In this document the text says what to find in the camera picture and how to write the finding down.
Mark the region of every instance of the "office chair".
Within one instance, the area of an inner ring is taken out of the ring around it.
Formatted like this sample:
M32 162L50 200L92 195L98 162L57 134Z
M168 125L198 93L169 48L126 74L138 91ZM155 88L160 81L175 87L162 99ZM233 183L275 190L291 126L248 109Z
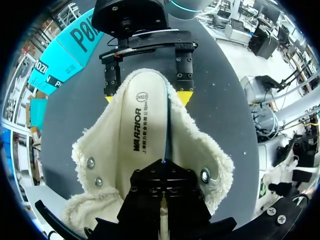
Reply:
M288 45L290 44L289 33L288 33L289 31L286 31L285 28L284 28L284 26L279 28L278 36L277 36L279 44L282 46L282 49L287 48Z

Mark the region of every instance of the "machine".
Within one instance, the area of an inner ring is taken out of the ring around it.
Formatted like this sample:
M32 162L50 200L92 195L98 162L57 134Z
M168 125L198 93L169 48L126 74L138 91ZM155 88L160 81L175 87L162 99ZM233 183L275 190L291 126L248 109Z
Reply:
M209 0L98 0L92 17L95 29L118 40L117 48L100 55L105 65L106 97L112 97L121 84L119 63L123 57L170 47L175 50L178 90L193 91L192 53L197 48L192 33L170 29L167 14L191 19L203 10ZM131 188L118 213L118 223L96 218L95 229L85 228L89 240L233 240L284 239L302 209L291 199L282 198L258 218L236 230L229 217L210 223L211 215L199 187L210 176L201 173L198 179L190 169L170 159L155 162L133 172ZM167 206L168 219L160 209ZM39 200L35 204L43 218L66 240L83 240L71 231Z

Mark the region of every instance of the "metal eyelet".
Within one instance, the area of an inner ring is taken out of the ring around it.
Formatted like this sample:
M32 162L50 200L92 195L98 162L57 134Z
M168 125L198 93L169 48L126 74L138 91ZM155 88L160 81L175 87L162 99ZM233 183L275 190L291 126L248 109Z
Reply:
M208 184L209 181L210 181L210 171L209 171L209 169L204 167L201 170L200 177L201 177L202 182L204 182L205 184Z

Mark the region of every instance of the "white pillar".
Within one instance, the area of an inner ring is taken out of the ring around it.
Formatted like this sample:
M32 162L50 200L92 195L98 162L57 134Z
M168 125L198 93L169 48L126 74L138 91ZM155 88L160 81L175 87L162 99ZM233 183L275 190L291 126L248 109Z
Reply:
M230 18L232 18L232 19L236 19L237 18L240 2L241 2L241 0L234 0L233 3L231 3L231 15L230 15Z

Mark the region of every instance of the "computer monitor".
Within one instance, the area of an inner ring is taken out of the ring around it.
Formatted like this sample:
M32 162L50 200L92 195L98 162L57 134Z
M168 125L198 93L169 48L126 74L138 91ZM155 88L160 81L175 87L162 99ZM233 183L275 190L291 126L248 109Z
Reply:
M276 6L273 6L270 3L265 3L263 5L262 14L266 18L270 19L274 24L277 23L280 12L281 11Z
M255 0L253 8L258 10L259 14L263 14L266 18L270 19L273 23L277 23L281 11L276 6L266 0Z
M236 19L231 18L231 26L233 29L237 29L240 31L244 31L244 23L242 21L238 21Z
M255 0L253 4L253 8L258 10L259 12L261 11L262 6L266 3L266 0Z

